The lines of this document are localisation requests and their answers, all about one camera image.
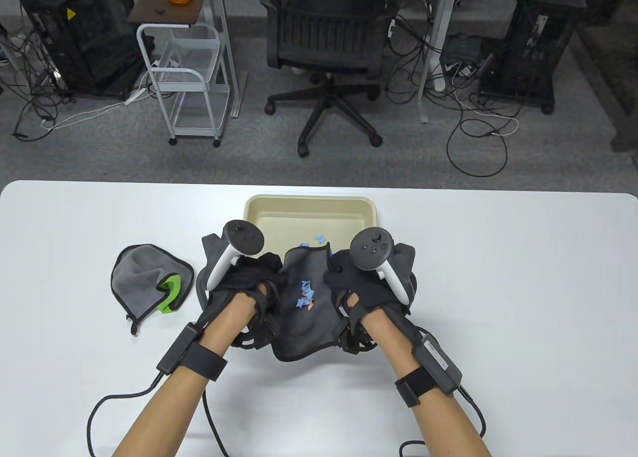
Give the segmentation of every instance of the white vr controller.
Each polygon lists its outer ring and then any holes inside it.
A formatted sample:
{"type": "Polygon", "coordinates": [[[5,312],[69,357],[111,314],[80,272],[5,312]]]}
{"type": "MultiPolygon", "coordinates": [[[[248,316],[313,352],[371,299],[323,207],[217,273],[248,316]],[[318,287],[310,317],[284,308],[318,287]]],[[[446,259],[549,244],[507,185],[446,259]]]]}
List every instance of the white vr controller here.
{"type": "Polygon", "coordinates": [[[410,306],[415,289],[410,275],[414,248],[399,244],[395,247],[390,233],[383,228],[367,228],[359,232],[350,244],[350,256],[363,271],[376,271],[403,305],[410,306]]]}
{"type": "Polygon", "coordinates": [[[230,266],[237,264],[241,256],[254,256],[264,249],[264,234],[248,221],[232,220],[226,223],[221,241],[216,245],[215,254],[219,256],[206,282],[206,290],[212,291],[221,282],[230,266]]]}

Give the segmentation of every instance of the black office chair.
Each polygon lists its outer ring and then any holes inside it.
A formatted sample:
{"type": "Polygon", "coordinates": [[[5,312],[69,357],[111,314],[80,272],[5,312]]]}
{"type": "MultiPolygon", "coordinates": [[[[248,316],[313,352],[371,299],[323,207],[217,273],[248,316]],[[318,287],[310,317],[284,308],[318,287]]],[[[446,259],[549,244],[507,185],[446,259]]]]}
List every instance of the black office chair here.
{"type": "Polygon", "coordinates": [[[276,102],[319,100],[301,132],[297,153],[310,154],[308,136],[321,113],[333,105],[367,132],[370,144],[383,138],[344,98],[365,93],[369,100],[381,94],[377,84],[335,85],[333,74],[381,73],[381,58],[388,28],[398,12],[396,0],[260,0],[268,12],[267,62],[305,68],[316,88],[268,97],[265,113],[273,115],[276,102]]]}

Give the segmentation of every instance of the carpet floor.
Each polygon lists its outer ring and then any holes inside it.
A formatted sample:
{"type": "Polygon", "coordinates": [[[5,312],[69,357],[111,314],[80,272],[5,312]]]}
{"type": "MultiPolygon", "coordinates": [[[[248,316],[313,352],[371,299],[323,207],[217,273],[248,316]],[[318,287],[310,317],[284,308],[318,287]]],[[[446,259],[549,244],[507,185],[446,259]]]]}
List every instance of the carpet floor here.
{"type": "MultiPolygon", "coordinates": [[[[22,102],[5,91],[0,97],[0,190],[16,179],[58,179],[638,195],[638,172],[631,157],[609,149],[615,130],[570,51],[554,76],[554,115],[522,109],[519,131],[506,138],[506,168],[495,177],[478,179],[455,170],[446,156],[458,111],[430,105],[430,123],[422,125],[415,102],[397,106],[383,95],[376,102],[365,96],[351,100],[383,136],[382,148],[370,147],[367,136],[332,108],[313,132],[310,157],[300,159],[296,141],[314,103],[282,104],[274,116],[264,114],[264,104],[271,93],[309,87],[307,76],[268,68],[262,38],[239,38],[233,47],[237,70],[248,70],[248,86],[239,119],[228,120],[220,148],[201,139],[169,146],[166,124],[153,99],[53,131],[36,143],[20,143],[11,132],[22,102]]],[[[4,72],[2,76],[11,77],[4,72]]],[[[108,103],[78,100],[61,107],[60,116],[108,103]]],[[[30,113],[21,129],[36,136],[42,131],[39,125],[30,113]]],[[[472,126],[478,125],[468,124],[469,131],[472,126]]],[[[456,163],[476,174],[497,170],[504,159],[497,137],[472,139],[457,133],[450,153],[456,163]]]]}

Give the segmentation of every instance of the green trim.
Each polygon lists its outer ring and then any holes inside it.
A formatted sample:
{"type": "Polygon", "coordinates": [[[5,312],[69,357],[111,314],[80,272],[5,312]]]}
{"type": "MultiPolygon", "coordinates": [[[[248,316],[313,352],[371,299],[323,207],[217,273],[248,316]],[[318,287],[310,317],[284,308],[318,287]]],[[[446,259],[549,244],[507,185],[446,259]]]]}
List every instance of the green trim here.
{"type": "Polygon", "coordinates": [[[180,275],[169,276],[166,281],[159,284],[158,288],[168,291],[168,296],[159,304],[158,309],[162,314],[170,314],[173,310],[168,305],[179,296],[179,291],[182,289],[182,278],[180,275]]]}

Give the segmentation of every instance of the black computer case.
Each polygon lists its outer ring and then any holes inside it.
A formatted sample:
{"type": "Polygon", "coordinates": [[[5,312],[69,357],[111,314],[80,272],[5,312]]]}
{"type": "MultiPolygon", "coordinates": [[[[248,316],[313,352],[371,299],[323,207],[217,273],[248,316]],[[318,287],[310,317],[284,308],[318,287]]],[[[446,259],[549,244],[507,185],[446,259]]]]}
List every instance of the black computer case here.
{"type": "Polygon", "coordinates": [[[586,12],[586,0],[517,0],[503,41],[486,40],[496,59],[483,74],[479,95],[513,99],[554,111],[552,74],[586,12]]]}
{"type": "Polygon", "coordinates": [[[20,3],[70,93],[128,96],[143,66],[135,26],[127,22],[134,0],[20,3]]]}

